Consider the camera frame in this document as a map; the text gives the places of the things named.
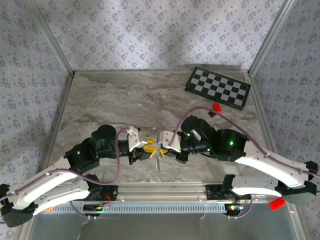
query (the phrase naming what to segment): wire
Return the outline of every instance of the wire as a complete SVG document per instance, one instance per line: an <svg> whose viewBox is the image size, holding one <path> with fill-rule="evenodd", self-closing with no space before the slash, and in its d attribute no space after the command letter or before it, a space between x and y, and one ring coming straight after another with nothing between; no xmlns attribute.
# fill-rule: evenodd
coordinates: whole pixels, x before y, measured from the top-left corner
<svg viewBox="0 0 320 240"><path fill-rule="evenodd" d="M175 127L175 130L174 130L174 133L173 133L173 136L172 136L172 139L169 143L169 146L172 146L174 140L175 140L175 137L177 136L177 133L178 133L178 130L179 128L181 127L182 123L184 122L184 120L187 118L187 116L194 110L197 110L197 109L204 109L204 110L207 110L209 112L212 112L218 116L220 116L221 118L225 119L226 121L228 121L229 123L231 123L233 126L235 126L237 129L239 129L243 134L245 134L249 139L250 141L252 141L252 143L256 146L257 149L260 150L260 152L266 156L268 159L270 159L271 161L273 161L274 163L277 163L283 167L286 167L286 168L289 168L289 169L292 169L292 170L295 170L299 173L303 173L303 174L308 174L308 175L311 175L311 176L314 176L318 179L320 179L320 175L319 174L316 174L314 172L311 172L311 171L306 171L306 170L302 170L298 167L294 167L294 166L291 166L291 165L288 165L284 162L281 162L279 161L278 159L274 158L273 156L271 156L269 153L267 153L260 145L259 143L248 133L246 132L242 127L240 127L238 124L236 124L235 122L233 122L232 120L230 120L229 118L227 118L226 116L222 115L221 113L218 113L216 111L214 111L213 109L209 108L209 107L205 107L205 106L196 106L196 107L193 107L191 108L189 111L187 111L183 116L182 118L180 119L180 121L178 122L177 126Z"/></svg>
<svg viewBox="0 0 320 240"><path fill-rule="evenodd" d="M205 153L200 153L201 155L207 157L207 158L211 158L211 159L217 159L216 157L213 157L213 156L210 156L208 154L205 154Z"/></svg>
<svg viewBox="0 0 320 240"><path fill-rule="evenodd" d="M246 200L246 198L244 198L244 204L242 207L244 207L246 204L247 204L247 200Z"/></svg>
<svg viewBox="0 0 320 240"><path fill-rule="evenodd" d="M111 197L108 193L102 192L101 195L106 196L108 198L109 209L111 208Z"/></svg>
<svg viewBox="0 0 320 240"><path fill-rule="evenodd" d="M228 216L228 218L230 218L230 219L240 219L240 218L243 218L244 216L248 215L250 210L251 210L251 208L252 208L253 202L254 201L252 200L252 195L250 194L250 205L249 205L248 210L244 214L242 214L240 216Z"/></svg>
<svg viewBox="0 0 320 240"><path fill-rule="evenodd" d="M78 215L80 215L81 217L84 217L84 218L86 218L86 219L89 219L89 218L90 218L90 215L86 216L86 215L84 215L83 213L79 212L79 211L76 209L75 205L72 203L72 201L70 201L69 203L70 203L72 209L73 209Z"/></svg>
<svg viewBox="0 0 320 240"><path fill-rule="evenodd" d="M42 176L36 178L35 180L29 182L28 184L24 185L23 187L15 190L13 193L9 193L3 197L0 197L0 202L7 199L7 198L10 198L11 196L13 195L16 195L18 193L20 193L21 191L33 186L34 184L38 183L39 181L41 181L42 179L45 179L47 178L48 176L52 175L52 174L56 174L56 173L72 173L88 182L91 182L93 184L97 184L97 185L102 185L102 186L107 186L107 185L112 185L114 184L118 178L119 178L119 175L120 175L120 153L119 153L119 135L124 132L124 131L127 131L129 128L128 127L125 127L125 128L122 128L121 130L119 130L117 132L117 134L115 135L115 156L116 156L116 166L117 166L117 171L116 171L116 175L114 177L114 179L112 181L109 181L109 182L101 182L101 181L96 181L96 180L92 180L86 176L83 176L82 174L76 172L76 171L72 171L72 170L69 170L69 169L66 169L66 168L58 168L58 169L55 169L55 170L52 170L52 171L48 171L47 173L43 174Z"/></svg>

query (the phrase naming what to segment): floral wallpaper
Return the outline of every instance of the floral wallpaper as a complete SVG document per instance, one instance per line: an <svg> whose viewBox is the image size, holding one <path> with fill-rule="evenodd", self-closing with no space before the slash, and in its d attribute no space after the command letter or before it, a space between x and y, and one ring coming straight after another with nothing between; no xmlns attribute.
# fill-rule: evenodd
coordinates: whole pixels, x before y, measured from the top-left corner
<svg viewBox="0 0 320 240"><path fill-rule="evenodd" d="M37 2L74 70L247 70L283 0Z"/></svg>
<svg viewBox="0 0 320 240"><path fill-rule="evenodd" d="M254 80L279 154L320 166L320 2L299 0ZM314 180L320 189L320 180ZM320 197L307 208L320 239Z"/></svg>
<svg viewBox="0 0 320 240"><path fill-rule="evenodd" d="M0 184L13 185L36 173L68 80L22 1L0 1L0 32Z"/></svg>

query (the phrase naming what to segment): black bracket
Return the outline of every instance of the black bracket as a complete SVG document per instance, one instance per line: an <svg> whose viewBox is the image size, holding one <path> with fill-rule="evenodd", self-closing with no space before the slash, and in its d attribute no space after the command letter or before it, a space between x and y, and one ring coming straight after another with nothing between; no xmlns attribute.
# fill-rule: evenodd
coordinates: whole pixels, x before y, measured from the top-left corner
<svg viewBox="0 0 320 240"><path fill-rule="evenodd" d="M290 188L279 181L274 190L281 193L282 198L291 204L307 205L317 197L317 185L310 181L304 181L303 188Z"/></svg>
<svg viewBox="0 0 320 240"><path fill-rule="evenodd" d="M118 196L118 186L117 185L108 185L108 186L102 186L102 191L100 198L98 200L108 200L107 196L110 196L110 201L117 200Z"/></svg>
<svg viewBox="0 0 320 240"><path fill-rule="evenodd" d="M9 185L0 185L0 197L3 197L9 191ZM9 202L8 198L1 201L2 207L0 209L0 215L2 220L9 228L14 228L28 222L34 215L35 209L38 205L31 203L28 207L22 210L14 209L14 204Z"/></svg>
<svg viewBox="0 0 320 240"><path fill-rule="evenodd" d="M306 165L306 168L309 170L309 172L318 173L318 164L315 163L314 161L307 161L304 163ZM314 176L309 175L308 181L312 180Z"/></svg>
<svg viewBox="0 0 320 240"><path fill-rule="evenodd" d="M237 195L232 191L223 191L222 184L209 184L205 186L206 199L209 200L235 200Z"/></svg>
<svg viewBox="0 0 320 240"><path fill-rule="evenodd" d="M240 209L234 209L232 210L230 208L230 206L240 206L240 204L234 205L234 204L225 204L224 208L226 210L226 213L224 213L224 215L228 216L228 217L236 217L240 214L241 210Z"/></svg>

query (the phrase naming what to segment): small metal object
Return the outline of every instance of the small metal object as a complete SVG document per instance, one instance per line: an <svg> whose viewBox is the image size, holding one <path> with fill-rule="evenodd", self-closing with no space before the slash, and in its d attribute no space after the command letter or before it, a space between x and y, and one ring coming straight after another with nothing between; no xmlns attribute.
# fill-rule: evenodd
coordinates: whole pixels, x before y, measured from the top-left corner
<svg viewBox="0 0 320 240"><path fill-rule="evenodd" d="M197 141L201 141L201 136L200 136L200 134L196 131L196 130L194 130L194 129L192 129L191 130L191 133L192 133L192 136L197 140Z"/></svg>
<svg viewBox="0 0 320 240"><path fill-rule="evenodd" d="M155 168L157 169L158 172L161 172L162 171L162 168L161 168L162 155L161 155L161 153L157 152L156 155L155 155L155 158L156 158Z"/></svg>

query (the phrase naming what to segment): marble surface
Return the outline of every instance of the marble surface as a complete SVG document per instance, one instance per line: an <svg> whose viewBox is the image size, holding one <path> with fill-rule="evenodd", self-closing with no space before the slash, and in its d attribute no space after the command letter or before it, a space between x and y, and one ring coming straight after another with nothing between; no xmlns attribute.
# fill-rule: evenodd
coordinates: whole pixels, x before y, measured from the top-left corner
<svg viewBox="0 0 320 240"><path fill-rule="evenodd" d="M117 130L141 127L154 139L161 130L173 131L179 119L196 106L211 107L212 101L184 91L191 72L137 71L98 72L76 74L73 80L60 130L52 153L53 164L74 145L90 137L100 125L110 124ZM249 94L246 106L239 111L221 105L223 114L237 122L263 145L253 99ZM216 129L231 128L222 118L211 118L205 110L193 115L203 118ZM121 158L118 182L221 182L225 174L260 176L261 172L240 164L206 158L200 154L189 156L187 164L174 158L161 160L162 171L156 170L155 157L129 165L128 158ZM90 172L101 181L113 180L116 160L101 159L100 166Z"/></svg>

